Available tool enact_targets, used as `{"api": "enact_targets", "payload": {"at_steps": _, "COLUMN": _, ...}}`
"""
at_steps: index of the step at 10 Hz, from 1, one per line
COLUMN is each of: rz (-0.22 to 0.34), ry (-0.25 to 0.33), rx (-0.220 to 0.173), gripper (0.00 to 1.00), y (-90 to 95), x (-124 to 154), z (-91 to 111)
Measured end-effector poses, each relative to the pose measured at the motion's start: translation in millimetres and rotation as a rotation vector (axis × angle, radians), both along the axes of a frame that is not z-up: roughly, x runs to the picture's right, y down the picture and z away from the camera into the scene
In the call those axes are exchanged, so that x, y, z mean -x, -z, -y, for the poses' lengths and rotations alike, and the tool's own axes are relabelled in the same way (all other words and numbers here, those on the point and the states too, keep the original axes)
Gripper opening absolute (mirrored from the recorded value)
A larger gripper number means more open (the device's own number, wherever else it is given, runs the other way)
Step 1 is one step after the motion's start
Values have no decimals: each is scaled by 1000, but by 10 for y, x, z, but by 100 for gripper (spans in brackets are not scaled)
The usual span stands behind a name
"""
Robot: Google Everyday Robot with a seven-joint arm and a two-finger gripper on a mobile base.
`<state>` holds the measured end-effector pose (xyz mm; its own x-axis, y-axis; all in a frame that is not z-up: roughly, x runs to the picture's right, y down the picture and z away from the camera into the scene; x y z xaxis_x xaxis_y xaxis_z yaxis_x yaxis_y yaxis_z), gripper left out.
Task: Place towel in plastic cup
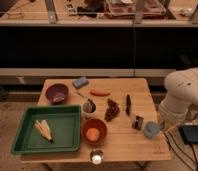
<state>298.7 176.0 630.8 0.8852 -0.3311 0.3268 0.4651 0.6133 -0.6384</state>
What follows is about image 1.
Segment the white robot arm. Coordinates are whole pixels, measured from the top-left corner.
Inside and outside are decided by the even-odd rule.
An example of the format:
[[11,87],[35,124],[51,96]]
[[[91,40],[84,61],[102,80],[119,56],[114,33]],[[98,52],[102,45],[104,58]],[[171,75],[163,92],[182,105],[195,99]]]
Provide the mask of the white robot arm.
[[164,79],[166,96],[158,106],[159,124],[163,129],[181,124],[189,107],[198,107],[198,68],[169,73]]

